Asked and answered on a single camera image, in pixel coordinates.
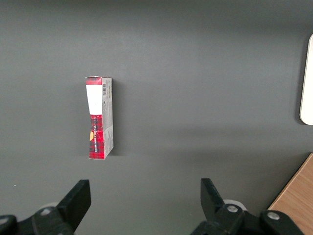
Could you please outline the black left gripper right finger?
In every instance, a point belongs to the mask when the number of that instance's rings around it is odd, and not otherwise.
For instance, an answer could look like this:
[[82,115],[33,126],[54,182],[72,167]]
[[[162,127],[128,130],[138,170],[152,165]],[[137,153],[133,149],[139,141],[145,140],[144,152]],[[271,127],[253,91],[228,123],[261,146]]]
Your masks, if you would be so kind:
[[206,220],[193,235],[302,235],[294,221],[280,211],[254,216],[240,206],[225,203],[209,178],[201,179],[201,207]]

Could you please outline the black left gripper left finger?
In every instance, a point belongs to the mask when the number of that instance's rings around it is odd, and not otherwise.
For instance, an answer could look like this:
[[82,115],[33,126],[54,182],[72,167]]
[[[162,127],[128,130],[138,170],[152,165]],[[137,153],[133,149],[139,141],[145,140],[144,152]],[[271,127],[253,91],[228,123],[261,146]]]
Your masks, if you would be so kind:
[[89,180],[80,180],[57,203],[46,206],[23,221],[14,215],[0,216],[2,235],[73,235],[91,205]]

